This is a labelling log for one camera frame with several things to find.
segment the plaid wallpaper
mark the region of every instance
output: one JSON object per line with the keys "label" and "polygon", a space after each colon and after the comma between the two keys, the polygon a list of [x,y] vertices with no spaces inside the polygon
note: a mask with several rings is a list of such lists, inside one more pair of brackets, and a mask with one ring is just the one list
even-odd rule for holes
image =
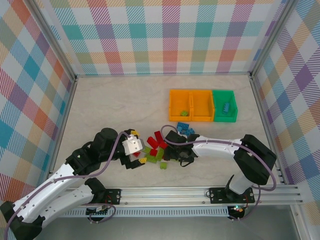
{"label": "plaid wallpaper", "polygon": [[37,0],[75,72],[248,72],[281,0]]}
{"label": "plaid wallpaper", "polygon": [[265,35],[264,35],[261,43],[260,43],[259,49],[256,51],[256,54],[255,54],[255,56],[253,58],[253,61],[252,61],[251,65],[250,65],[250,68],[248,70],[249,72],[252,72],[252,70],[253,70],[253,68],[254,68],[254,66],[255,66],[255,64],[256,64],[259,56],[260,56],[260,53],[261,53],[262,49],[264,49],[264,47],[266,46],[266,44],[267,44],[267,42],[269,40],[270,34],[271,34],[272,30],[275,28],[276,23],[277,23],[278,19],[280,18],[281,13],[284,10],[284,7],[285,7],[287,1],[288,0],[281,0],[281,3],[279,5],[275,15],[273,16],[273,19],[272,19],[267,31],[265,32]]}
{"label": "plaid wallpaper", "polygon": [[320,236],[320,0],[300,0],[257,75],[290,184]]}
{"label": "plaid wallpaper", "polygon": [[0,6],[1,204],[42,183],[72,82],[23,0]]}

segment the green container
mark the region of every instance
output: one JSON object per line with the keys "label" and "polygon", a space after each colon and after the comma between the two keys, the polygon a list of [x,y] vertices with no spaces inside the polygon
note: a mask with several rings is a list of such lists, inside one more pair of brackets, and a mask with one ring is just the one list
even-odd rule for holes
{"label": "green container", "polygon": [[[234,91],[232,90],[213,90],[214,102],[214,122],[235,123],[238,115],[238,107]],[[229,103],[229,110],[224,112],[225,104]]]}

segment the lego brick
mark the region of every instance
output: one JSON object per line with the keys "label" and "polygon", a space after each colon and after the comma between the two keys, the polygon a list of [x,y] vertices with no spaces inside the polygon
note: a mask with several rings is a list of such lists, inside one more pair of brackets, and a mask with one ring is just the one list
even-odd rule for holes
{"label": "lego brick", "polygon": [[150,153],[149,153],[149,154],[150,154],[151,156],[154,156],[154,157],[155,157],[155,156],[157,155],[157,153],[158,153],[158,151],[157,151],[157,150],[155,150],[155,149],[151,149],[151,151],[150,151]]}
{"label": "lego brick", "polygon": [[154,132],[154,135],[155,135],[155,139],[156,139],[156,141],[160,144],[160,143],[162,143],[163,141],[164,141],[164,139],[162,138],[162,136],[161,136],[161,133],[160,133],[160,131],[156,131],[156,132]]}
{"label": "lego brick", "polygon": [[158,161],[161,161],[163,155],[165,153],[165,150],[163,150],[162,148],[160,148],[155,156],[155,159],[157,159]]}
{"label": "lego brick", "polygon": [[140,134],[139,134],[137,131],[134,131],[134,130],[131,131],[131,134],[132,134],[132,135],[136,135],[136,136],[138,136],[138,137],[140,136]]}
{"label": "lego brick", "polygon": [[188,129],[187,131],[185,131],[185,135],[187,136],[187,137],[189,137],[191,134],[194,134],[195,133],[195,131],[192,129],[192,128],[190,128],[190,129]]}
{"label": "lego brick", "polygon": [[147,142],[153,149],[156,149],[157,147],[159,147],[159,143],[158,143],[152,136],[150,136],[146,142]]}
{"label": "lego brick", "polygon": [[159,147],[162,148],[162,149],[166,149],[166,148],[168,147],[168,144],[166,144],[166,143],[163,141],[163,142],[161,142],[161,143],[159,144]]}
{"label": "lego brick", "polygon": [[183,123],[183,122],[178,122],[177,128],[181,127],[182,130],[188,130],[189,129],[189,124]]}
{"label": "lego brick", "polygon": [[135,157],[138,157],[139,155],[140,155],[140,151],[138,151],[138,152],[135,152],[135,153],[132,153],[132,155],[134,155]]}
{"label": "lego brick", "polygon": [[183,117],[188,116],[188,114],[189,114],[189,113],[188,113],[187,111],[182,111],[182,112],[181,112],[181,116],[183,116]]}
{"label": "lego brick", "polygon": [[141,164],[145,164],[145,163],[147,162],[147,158],[146,158],[146,157],[140,158],[140,159],[139,159],[139,162],[140,162]]}
{"label": "lego brick", "polygon": [[156,164],[157,163],[157,160],[154,156],[151,156],[151,155],[147,155],[146,156],[146,161],[147,162],[150,162],[150,163],[153,163],[153,164]]}
{"label": "lego brick", "polygon": [[144,149],[142,150],[142,152],[146,153],[146,154],[149,154],[151,151],[151,148],[148,147],[148,146],[145,146]]}
{"label": "lego brick", "polygon": [[167,163],[166,162],[160,162],[160,169],[164,169],[166,170],[167,169]]}
{"label": "lego brick", "polygon": [[224,114],[227,114],[229,112],[229,106],[230,106],[230,103],[229,102],[226,102],[224,104],[224,107],[223,107],[223,113]]}

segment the orange container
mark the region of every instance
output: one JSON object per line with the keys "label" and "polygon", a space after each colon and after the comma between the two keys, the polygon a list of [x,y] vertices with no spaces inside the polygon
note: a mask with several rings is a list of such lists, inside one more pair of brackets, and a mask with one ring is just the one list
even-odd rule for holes
{"label": "orange container", "polygon": [[169,121],[213,122],[215,105],[212,90],[171,89]]}
{"label": "orange container", "polygon": [[192,90],[193,112],[191,121],[213,122],[215,105],[212,90]]}
{"label": "orange container", "polygon": [[[183,111],[187,111],[188,115],[181,116],[181,113]],[[169,103],[169,121],[191,121],[192,111],[193,105],[191,92],[187,89],[171,89]]]}

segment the green lego brick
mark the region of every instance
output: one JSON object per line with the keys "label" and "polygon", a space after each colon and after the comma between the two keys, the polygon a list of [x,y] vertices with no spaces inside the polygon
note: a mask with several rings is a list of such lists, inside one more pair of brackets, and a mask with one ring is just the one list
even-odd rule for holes
{"label": "green lego brick", "polygon": [[159,148],[159,150],[155,156],[155,159],[157,159],[158,161],[161,161],[164,154],[165,154],[165,150],[163,150],[162,148]]}
{"label": "green lego brick", "polygon": [[167,163],[166,162],[160,162],[160,169],[167,169]]}
{"label": "green lego brick", "polygon": [[189,115],[189,113],[187,111],[182,111],[180,115],[186,117]]}
{"label": "green lego brick", "polygon": [[148,147],[148,146],[145,146],[145,147],[144,147],[144,150],[142,150],[142,152],[144,152],[144,153],[146,153],[146,154],[149,154],[150,151],[151,151],[151,148]]}
{"label": "green lego brick", "polygon": [[153,163],[153,164],[156,164],[156,163],[157,163],[156,157],[151,156],[151,155],[146,155],[145,157],[146,157],[146,161],[147,161],[147,162],[150,162],[150,163]]}

